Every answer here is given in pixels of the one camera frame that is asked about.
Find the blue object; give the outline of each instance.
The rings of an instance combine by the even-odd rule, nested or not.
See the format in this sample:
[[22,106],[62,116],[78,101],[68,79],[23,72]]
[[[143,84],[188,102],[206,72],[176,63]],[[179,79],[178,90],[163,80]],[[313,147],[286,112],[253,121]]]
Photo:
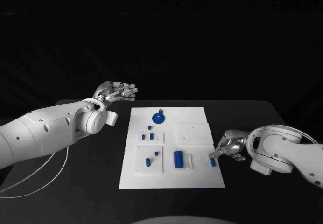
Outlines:
[[150,158],[146,159],[146,166],[150,167]]
[[162,124],[165,122],[163,110],[160,109],[159,113],[153,115],[153,122]]
[[212,164],[214,167],[217,166],[214,158],[211,158],[211,164]]
[[183,152],[182,151],[173,152],[173,161],[175,161],[175,167],[183,168]]

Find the black table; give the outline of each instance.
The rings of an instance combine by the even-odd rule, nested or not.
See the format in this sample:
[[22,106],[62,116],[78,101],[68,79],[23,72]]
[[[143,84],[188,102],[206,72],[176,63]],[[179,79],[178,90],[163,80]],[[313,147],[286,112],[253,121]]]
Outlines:
[[[61,100],[56,104],[80,100]],[[251,170],[251,157],[238,163],[219,158],[225,189],[118,189],[129,122],[133,107],[204,107],[215,144],[228,129],[251,131],[284,124],[266,101],[159,101],[116,102],[114,127],[71,146],[67,167],[52,184],[33,195],[0,199],[0,223],[110,223],[173,215],[204,216],[238,223],[313,223],[323,221],[323,190],[307,183],[294,169],[291,174],[266,176]],[[28,194],[56,175],[67,149],[43,170],[2,196]],[[3,187],[23,179],[49,156],[15,165]]]

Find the blue block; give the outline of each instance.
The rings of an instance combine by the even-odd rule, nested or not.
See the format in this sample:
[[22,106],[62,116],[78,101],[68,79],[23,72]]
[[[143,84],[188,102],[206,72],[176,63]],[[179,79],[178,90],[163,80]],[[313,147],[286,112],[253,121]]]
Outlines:
[[182,151],[173,152],[173,161],[175,161],[175,167],[183,168],[183,152]]
[[212,164],[214,167],[217,166],[214,158],[211,158],[211,164]]
[[146,166],[150,167],[150,158],[146,159]]

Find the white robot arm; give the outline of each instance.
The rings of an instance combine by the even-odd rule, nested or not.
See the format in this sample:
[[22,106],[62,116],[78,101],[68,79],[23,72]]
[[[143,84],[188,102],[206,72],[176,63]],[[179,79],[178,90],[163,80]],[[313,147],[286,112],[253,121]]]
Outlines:
[[[303,136],[313,144],[300,144]],[[209,157],[225,154],[245,161],[244,147],[253,157],[251,169],[270,175],[273,170],[290,173],[296,166],[307,181],[323,188],[323,144],[300,130],[283,125],[264,126],[251,133],[228,130]]]
[[92,98],[29,112],[0,126],[0,169],[46,156],[97,134],[104,124],[114,126],[118,115],[107,108],[117,100],[134,100],[133,84],[104,82]]

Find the robotic hand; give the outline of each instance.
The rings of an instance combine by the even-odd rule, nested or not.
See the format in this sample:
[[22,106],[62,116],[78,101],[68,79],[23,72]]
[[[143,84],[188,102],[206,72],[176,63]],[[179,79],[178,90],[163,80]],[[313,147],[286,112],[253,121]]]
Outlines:
[[134,101],[137,91],[133,84],[107,81],[92,98],[38,109],[0,126],[0,169],[61,151],[104,124],[114,126],[118,115],[107,108],[114,101]]
[[[300,144],[303,136],[313,144]],[[253,170],[270,175],[273,170],[290,173],[296,166],[307,181],[323,188],[323,144],[300,130],[283,125],[263,126],[251,133],[228,130],[209,157],[225,154],[245,161],[240,154],[244,147],[253,157]]]

